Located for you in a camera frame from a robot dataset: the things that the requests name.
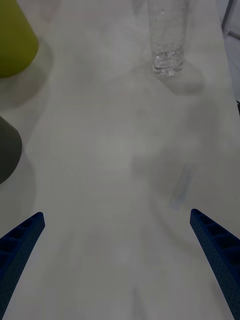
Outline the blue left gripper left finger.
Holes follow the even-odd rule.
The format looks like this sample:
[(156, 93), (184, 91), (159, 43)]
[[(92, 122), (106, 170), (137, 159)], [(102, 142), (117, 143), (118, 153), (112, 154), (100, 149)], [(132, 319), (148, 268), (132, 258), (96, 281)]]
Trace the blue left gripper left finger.
[(0, 239), (0, 319), (44, 228), (44, 215), (37, 212)]

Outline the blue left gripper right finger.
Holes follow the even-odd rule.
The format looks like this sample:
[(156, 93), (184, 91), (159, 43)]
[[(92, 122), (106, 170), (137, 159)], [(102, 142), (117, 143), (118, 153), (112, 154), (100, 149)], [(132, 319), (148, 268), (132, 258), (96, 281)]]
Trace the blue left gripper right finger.
[(240, 240), (198, 209), (189, 222), (233, 318), (240, 319)]

